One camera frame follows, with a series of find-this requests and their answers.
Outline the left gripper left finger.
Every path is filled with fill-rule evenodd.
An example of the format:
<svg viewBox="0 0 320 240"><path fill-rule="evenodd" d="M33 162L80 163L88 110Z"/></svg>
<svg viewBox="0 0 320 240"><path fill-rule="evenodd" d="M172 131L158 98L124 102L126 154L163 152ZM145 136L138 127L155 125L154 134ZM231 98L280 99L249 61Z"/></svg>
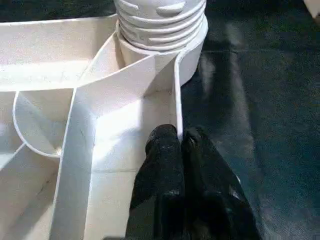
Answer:
<svg viewBox="0 0 320 240"><path fill-rule="evenodd" d="M177 130L171 124L159 125L148 137L145 160L135 176L125 238L184 239L185 196Z"/></svg>

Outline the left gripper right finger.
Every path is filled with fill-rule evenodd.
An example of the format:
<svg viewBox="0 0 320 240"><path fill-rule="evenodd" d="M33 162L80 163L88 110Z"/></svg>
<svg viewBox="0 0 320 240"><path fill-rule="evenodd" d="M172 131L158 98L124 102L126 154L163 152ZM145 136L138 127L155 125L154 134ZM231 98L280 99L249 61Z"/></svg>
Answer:
<svg viewBox="0 0 320 240"><path fill-rule="evenodd" d="M190 238L259 240L240 181L201 127L185 131L182 157Z"/></svg>

